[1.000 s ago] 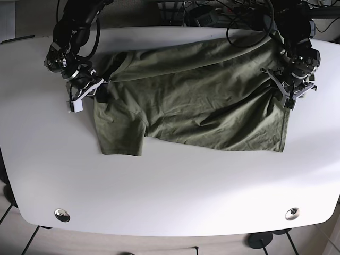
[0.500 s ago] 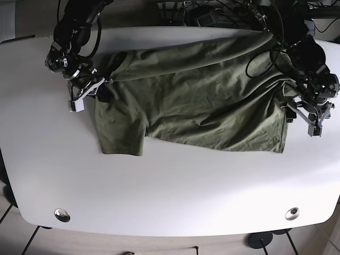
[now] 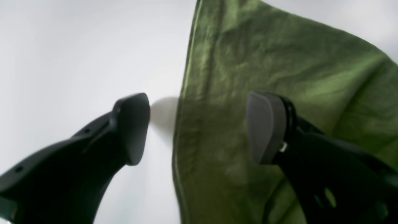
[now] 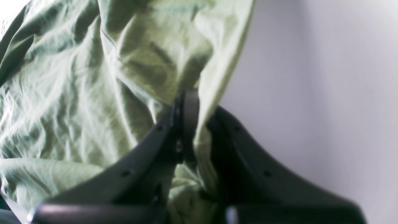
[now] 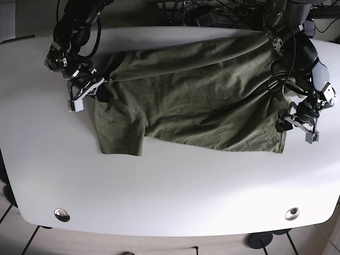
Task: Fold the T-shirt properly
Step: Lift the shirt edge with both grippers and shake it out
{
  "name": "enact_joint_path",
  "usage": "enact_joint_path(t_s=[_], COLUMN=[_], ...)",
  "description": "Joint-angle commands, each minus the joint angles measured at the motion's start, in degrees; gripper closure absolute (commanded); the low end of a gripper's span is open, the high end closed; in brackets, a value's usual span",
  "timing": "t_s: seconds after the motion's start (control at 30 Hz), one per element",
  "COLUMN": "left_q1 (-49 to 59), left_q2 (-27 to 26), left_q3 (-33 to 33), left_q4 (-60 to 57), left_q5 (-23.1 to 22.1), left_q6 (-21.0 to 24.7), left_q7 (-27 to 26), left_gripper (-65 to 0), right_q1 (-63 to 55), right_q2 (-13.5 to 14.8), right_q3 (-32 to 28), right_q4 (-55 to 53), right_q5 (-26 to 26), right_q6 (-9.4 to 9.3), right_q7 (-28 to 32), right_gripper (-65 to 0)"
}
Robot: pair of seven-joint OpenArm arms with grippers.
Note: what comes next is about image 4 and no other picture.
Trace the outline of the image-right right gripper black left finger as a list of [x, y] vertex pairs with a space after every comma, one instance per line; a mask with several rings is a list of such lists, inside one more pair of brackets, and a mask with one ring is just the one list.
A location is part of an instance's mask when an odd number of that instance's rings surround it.
[[30, 224], [168, 224], [166, 210], [175, 167], [195, 163], [197, 91], [180, 94], [144, 139], [117, 163], [51, 199]]

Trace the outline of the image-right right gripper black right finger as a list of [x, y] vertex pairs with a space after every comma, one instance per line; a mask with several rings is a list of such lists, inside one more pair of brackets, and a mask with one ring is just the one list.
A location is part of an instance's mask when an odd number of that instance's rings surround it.
[[303, 179], [267, 153], [231, 113], [208, 123], [223, 224], [365, 224], [360, 207]]

